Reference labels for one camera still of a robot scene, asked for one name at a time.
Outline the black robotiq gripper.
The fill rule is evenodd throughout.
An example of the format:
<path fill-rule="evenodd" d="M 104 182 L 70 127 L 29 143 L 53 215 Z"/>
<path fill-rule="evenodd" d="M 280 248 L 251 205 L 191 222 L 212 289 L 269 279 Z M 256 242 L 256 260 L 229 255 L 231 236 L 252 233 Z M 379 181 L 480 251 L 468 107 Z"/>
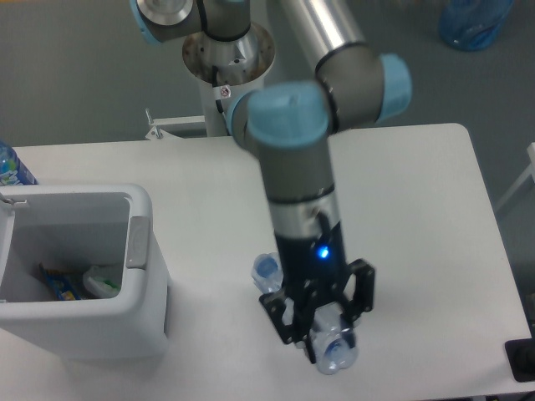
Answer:
<path fill-rule="evenodd" d="M 284 344 L 293 343 L 309 362 L 317 358 L 311 329 L 317 307 L 336 302 L 341 317 L 352 327 L 374 308 L 375 268 L 365 259 L 346 262 L 341 225 L 328 237 L 287 238 L 275 235 L 283 268 L 283 289 L 262 294 L 258 301 Z M 351 297 L 345 295 L 354 279 Z"/>

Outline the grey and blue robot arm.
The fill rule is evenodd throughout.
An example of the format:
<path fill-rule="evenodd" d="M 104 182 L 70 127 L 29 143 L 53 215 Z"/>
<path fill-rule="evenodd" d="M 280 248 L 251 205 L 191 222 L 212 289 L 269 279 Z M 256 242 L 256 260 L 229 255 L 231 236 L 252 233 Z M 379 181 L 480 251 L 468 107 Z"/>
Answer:
<path fill-rule="evenodd" d="M 347 368 L 375 270 L 346 259 L 328 138 L 402 113 L 412 95 L 405 62 L 372 52 L 346 2 L 284 1 L 314 77 L 264 88 L 274 50 L 249 2 L 130 8 L 149 43 L 184 39 L 184 63 L 211 90 L 207 132 L 231 136 L 260 165 L 278 250 L 256 259 L 252 278 L 279 337 L 326 374 Z"/>

